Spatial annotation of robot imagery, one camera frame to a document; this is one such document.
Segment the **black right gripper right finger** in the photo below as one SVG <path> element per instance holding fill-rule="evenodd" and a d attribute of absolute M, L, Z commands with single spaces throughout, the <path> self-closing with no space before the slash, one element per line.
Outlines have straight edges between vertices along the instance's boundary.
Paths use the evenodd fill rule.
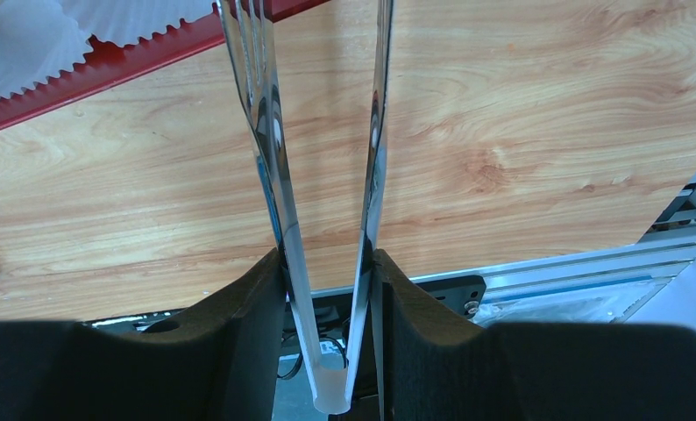
<path fill-rule="evenodd" d="M 384 250 L 371 300 L 383 420 L 696 420 L 696 331 L 676 325 L 480 327 Z"/>

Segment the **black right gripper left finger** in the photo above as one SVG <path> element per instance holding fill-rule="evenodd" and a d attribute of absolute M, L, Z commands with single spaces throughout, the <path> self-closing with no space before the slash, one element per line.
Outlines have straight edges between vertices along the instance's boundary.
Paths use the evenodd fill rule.
<path fill-rule="evenodd" d="M 268 420 L 285 298 L 272 250 L 142 332 L 0 321 L 0 420 Z"/>

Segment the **metal tweezers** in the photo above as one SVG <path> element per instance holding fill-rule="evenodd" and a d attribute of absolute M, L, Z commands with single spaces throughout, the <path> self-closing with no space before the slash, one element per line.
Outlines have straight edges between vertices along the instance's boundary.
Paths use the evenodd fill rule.
<path fill-rule="evenodd" d="M 353 390 L 358 378 L 359 357 L 369 311 L 373 253 L 378 245 L 387 179 L 387 85 L 394 2 L 378 3 L 366 179 L 346 363 L 341 370 L 330 369 L 323 364 L 288 165 L 272 4 L 269 1 L 219 1 L 217 9 L 239 99 L 252 135 L 253 153 L 273 234 L 286 261 L 290 281 L 288 300 L 313 404 L 325 414 L 344 414 L 352 406 Z"/>

